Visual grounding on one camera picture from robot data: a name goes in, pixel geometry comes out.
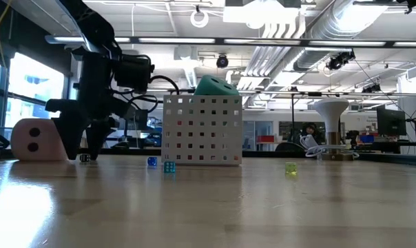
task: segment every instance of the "green block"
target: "green block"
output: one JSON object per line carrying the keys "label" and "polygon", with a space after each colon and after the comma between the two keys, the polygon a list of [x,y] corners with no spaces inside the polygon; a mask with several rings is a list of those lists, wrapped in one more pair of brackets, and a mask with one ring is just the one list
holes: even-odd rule
{"label": "green block", "polygon": [[286,162],[284,168],[287,174],[297,174],[297,164],[293,162]]}
{"label": "green block", "polygon": [[197,85],[194,95],[199,96],[238,96],[238,90],[225,80],[204,75]]}

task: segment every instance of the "red object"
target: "red object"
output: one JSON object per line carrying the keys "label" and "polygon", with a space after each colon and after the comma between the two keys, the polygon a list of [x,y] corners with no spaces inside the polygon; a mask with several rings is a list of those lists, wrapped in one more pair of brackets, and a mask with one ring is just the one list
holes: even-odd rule
{"label": "red object", "polygon": [[259,135],[257,136],[257,142],[275,142],[274,135]]}

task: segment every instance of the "blue die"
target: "blue die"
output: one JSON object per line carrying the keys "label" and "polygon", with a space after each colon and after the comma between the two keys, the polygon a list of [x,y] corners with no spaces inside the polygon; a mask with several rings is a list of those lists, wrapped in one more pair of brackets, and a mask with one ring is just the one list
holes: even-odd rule
{"label": "blue die", "polygon": [[148,164],[148,166],[157,166],[158,165],[158,158],[148,157],[147,164]]}
{"label": "blue die", "polygon": [[165,161],[164,163],[164,173],[174,173],[176,172],[176,164],[173,161]]}

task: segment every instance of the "security camera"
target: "security camera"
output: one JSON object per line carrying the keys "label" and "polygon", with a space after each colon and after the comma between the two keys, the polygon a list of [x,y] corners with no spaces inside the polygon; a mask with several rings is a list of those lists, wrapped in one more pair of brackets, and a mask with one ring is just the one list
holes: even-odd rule
{"label": "security camera", "polygon": [[228,66],[228,59],[227,59],[227,55],[225,54],[221,54],[219,55],[219,58],[217,59],[217,68],[225,68]]}

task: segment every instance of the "hole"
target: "hole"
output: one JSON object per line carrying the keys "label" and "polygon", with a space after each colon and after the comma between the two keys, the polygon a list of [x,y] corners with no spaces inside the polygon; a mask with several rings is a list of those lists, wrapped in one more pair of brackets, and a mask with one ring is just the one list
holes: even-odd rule
{"label": "hole", "polygon": [[29,130],[29,135],[31,137],[37,137],[38,135],[40,135],[40,129],[37,127],[32,128],[31,130]]}
{"label": "hole", "polygon": [[30,143],[28,145],[29,152],[36,152],[36,151],[38,151],[38,149],[39,149],[39,147],[38,147],[37,143]]}

